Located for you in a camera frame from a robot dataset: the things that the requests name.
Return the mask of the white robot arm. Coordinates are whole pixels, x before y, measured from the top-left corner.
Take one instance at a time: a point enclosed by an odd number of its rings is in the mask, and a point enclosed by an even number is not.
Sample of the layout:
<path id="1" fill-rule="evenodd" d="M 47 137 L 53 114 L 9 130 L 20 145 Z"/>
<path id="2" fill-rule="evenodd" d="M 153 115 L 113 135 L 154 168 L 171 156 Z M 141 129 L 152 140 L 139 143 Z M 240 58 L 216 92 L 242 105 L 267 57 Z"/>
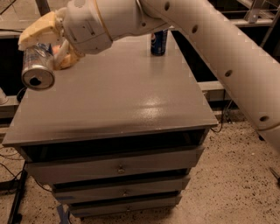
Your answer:
<path id="1" fill-rule="evenodd" d="M 18 48 L 61 43 L 56 68 L 114 41 L 174 27 L 191 43 L 258 134 L 280 151 L 280 64 L 208 0 L 70 0 L 27 27 Z"/>

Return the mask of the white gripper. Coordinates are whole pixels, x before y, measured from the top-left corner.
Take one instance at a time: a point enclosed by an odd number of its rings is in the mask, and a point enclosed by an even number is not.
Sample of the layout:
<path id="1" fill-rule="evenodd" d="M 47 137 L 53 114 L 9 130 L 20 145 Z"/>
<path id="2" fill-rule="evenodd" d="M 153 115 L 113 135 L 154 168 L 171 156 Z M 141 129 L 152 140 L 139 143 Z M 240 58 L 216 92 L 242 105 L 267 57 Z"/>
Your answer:
<path id="1" fill-rule="evenodd" d="M 53 55 L 55 70 L 72 67 L 85 54 L 97 54 L 112 46 L 113 40 L 102 19 L 96 0 L 70 0 L 62 9 L 65 40 Z M 18 50 L 25 51 L 37 43 L 49 44 L 61 40 L 54 11 L 28 26 L 19 36 Z"/>

